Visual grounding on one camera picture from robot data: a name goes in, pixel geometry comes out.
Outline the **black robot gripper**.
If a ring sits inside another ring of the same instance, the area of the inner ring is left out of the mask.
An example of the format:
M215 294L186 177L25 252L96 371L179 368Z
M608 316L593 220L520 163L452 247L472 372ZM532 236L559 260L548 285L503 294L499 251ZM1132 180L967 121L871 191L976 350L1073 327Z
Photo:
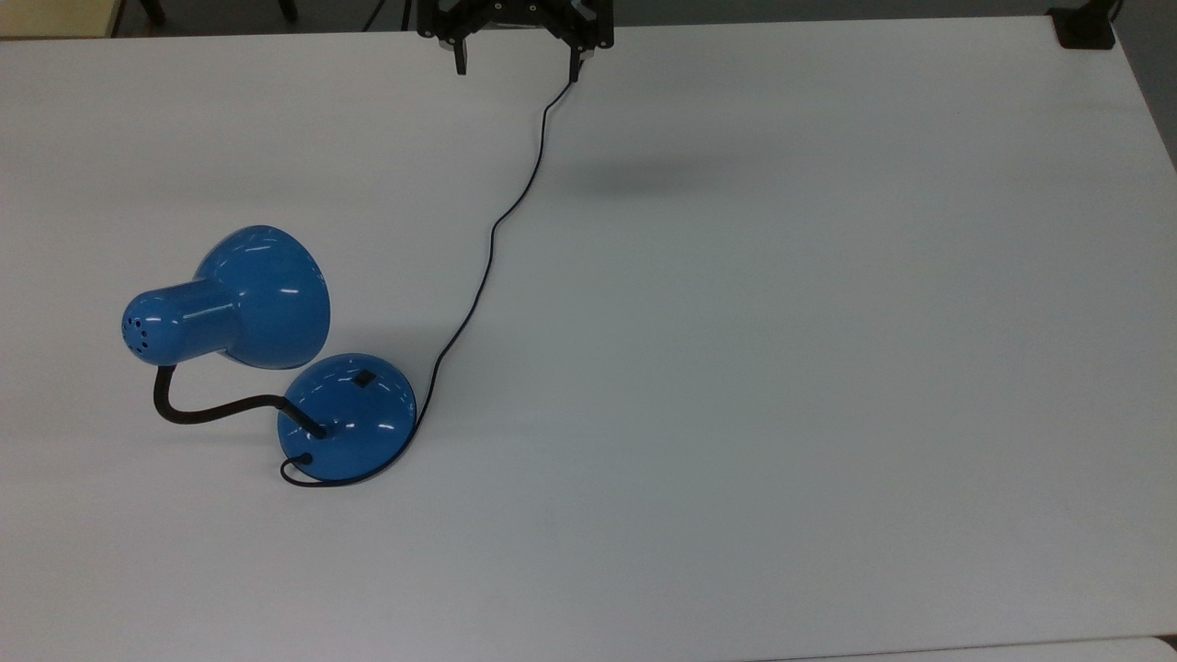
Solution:
M613 1L417 1L417 34L453 55L467 73L466 39L484 26L545 27L570 49L570 82L596 49L614 45Z

